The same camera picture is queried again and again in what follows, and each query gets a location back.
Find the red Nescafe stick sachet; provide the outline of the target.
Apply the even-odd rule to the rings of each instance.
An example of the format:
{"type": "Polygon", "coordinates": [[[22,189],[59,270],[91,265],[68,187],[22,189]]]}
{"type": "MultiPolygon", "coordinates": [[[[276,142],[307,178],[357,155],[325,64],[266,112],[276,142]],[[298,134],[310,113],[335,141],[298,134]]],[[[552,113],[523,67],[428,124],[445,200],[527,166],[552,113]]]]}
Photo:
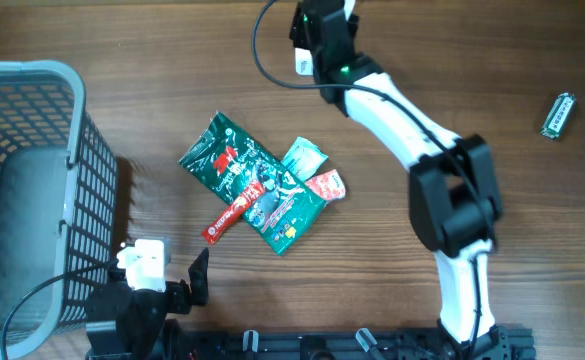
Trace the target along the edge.
{"type": "Polygon", "coordinates": [[[202,236],[210,245],[216,244],[221,236],[266,192],[258,181],[251,182],[241,194],[209,225],[202,236]]]}

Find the green 3M gloves bag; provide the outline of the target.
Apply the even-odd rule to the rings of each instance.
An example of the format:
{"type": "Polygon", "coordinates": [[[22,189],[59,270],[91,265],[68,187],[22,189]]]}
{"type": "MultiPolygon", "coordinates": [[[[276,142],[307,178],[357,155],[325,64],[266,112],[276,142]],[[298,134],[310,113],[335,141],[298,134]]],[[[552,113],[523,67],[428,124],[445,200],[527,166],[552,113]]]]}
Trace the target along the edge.
{"type": "Polygon", "coordinates": [[[218,112],[179,164],[225,203],[259,182],[261,195],[243,214],[279,256],[313,225],[326,201],[225,114],[218,112]]]}

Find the teal wet wipes packet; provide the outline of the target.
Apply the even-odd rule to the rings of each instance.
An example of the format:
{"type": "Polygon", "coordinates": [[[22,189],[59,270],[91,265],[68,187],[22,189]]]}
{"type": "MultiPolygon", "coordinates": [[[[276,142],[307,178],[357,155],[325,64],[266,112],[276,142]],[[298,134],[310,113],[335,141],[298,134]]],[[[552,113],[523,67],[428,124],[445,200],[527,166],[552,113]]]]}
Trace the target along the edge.
{"type": "Polygon", "coordinates": [[[317,145],[306,138],[298,137],[283,157],[283,166],[301,181],[314,176],[328,159],[317,145]]]}

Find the red orange candy packet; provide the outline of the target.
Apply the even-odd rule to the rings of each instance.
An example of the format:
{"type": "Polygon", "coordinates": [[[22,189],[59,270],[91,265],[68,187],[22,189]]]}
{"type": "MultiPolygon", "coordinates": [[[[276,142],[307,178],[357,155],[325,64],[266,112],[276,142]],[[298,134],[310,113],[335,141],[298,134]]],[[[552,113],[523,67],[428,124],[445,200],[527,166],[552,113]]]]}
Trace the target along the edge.
{"type": "Polygon", "coordinates": [[[336,169],[310,178],[305,185],[326,202],[346,197],[346,186],[336,169]]]}

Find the green white small box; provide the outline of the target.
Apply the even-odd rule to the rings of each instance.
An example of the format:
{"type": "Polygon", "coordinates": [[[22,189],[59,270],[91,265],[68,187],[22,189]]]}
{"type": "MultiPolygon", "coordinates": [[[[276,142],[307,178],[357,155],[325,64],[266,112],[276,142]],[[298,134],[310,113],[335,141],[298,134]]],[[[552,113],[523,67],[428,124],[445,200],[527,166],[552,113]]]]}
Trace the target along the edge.
{"type": "Polygon", "coordinates": [[[577,98],[574,94],[560,94],[544,121],[540,134],[553,140],[559,139],[563,134],[566,124],[576,108],[576,105],[577,98]]]}

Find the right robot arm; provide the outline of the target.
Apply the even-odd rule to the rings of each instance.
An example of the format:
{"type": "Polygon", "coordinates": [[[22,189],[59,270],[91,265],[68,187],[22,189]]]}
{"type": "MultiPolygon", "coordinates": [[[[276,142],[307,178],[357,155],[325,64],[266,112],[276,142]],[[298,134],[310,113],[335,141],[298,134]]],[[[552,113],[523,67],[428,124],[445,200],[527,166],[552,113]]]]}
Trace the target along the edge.
{"type": "Polygon", "coordinates": [[[494,346],[487,260],[503,206],[490,147],[433,122],[371,57],[356,51],[350,1],[301,1],[290,30],[311,56],[322,98],[375,135],[408,173],[411,226],[436,260],[442,294],[439,328],[458,358],[494,346]]]}

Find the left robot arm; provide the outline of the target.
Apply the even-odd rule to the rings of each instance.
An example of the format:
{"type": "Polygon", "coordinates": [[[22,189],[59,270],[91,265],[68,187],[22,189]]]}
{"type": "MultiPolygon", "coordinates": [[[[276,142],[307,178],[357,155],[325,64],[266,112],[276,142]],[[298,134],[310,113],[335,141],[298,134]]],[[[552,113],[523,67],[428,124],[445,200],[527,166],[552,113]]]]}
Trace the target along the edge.
{"type": "Polygon", "coordinates": [[[121,270],[91,292],[85,306],[88,359],[196,359],[194,346],[169,314],[187,315],[208,303],[209,251],[201,251],[188,268],[189,279],[169,281],[162,292],[134,290],[121,270]]]}

